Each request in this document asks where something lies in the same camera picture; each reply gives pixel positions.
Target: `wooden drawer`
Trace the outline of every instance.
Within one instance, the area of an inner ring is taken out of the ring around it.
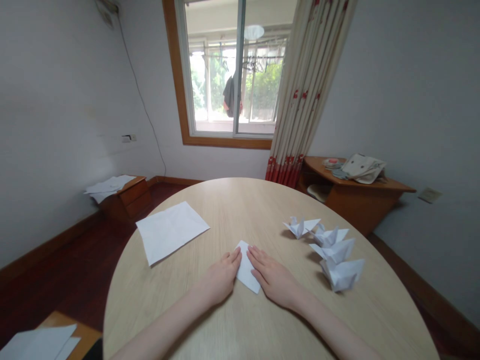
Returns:
[[[130,218],[136,217],[143,209],[145,209],[152,202],[150,192],[147,191],[138,199],[125,207],[126,212]]]
[[[121,202],[125,206],[128,206],[131,203],[133,203],[136,199],[138,199],[140,196],[142,196],[142,194],[148,191],[149,191],[149,186],[147,185],[147,182],[145,180],[140,181],[135,186],[129,188],[127,191],[122,192],[120,194]]]

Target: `floral curtain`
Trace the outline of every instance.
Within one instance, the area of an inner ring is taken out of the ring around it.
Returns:
[[[294,188],[320,121],[354,0],[298,0],[265,180]]]

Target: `wall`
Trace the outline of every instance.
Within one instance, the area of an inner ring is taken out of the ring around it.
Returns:
[[[184,146],[162,2],[125,0],[121,21],[167,176],[210,180],[265,178],[269,150]]]
[[[404,195],[375,230],[480,327],[480,2],[359,0],[309,155],[362,153]]]
[[[0,49],[2,268],[92,214],[86,186],[164,168],[118,25],[93,1],[2,0]]]

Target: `cloth bag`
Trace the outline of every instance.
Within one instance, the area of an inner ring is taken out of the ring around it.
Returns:
[[[341,170],[347,173],[349,179],[361,184],[371,184],[386,165],[385,161],[356,153],[350,156]]]

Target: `wooden baseboard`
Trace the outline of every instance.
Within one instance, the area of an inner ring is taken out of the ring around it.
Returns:
[[[73,239],[78,238],[103,218],[103,213],[97,211],[0,269],[0,289],[17,276],[23,274],[28,269],[31,269],[55,250],[61,248]]]
[[[168,176],[154,176],[147,181],[149,187],[157,183],[167,183],[167,184],[177,184],[177,185],[195,185],[198,183],[203,183],[203,180],[193,180],[193,179],[184,179],[181,177],[168,177]]]
[[[415,296],[425,311],[459,344],[480,356],[479,329],[418,275],[382,239],[374,233],[368,235],[367,239],[385,258],[403,285]]]

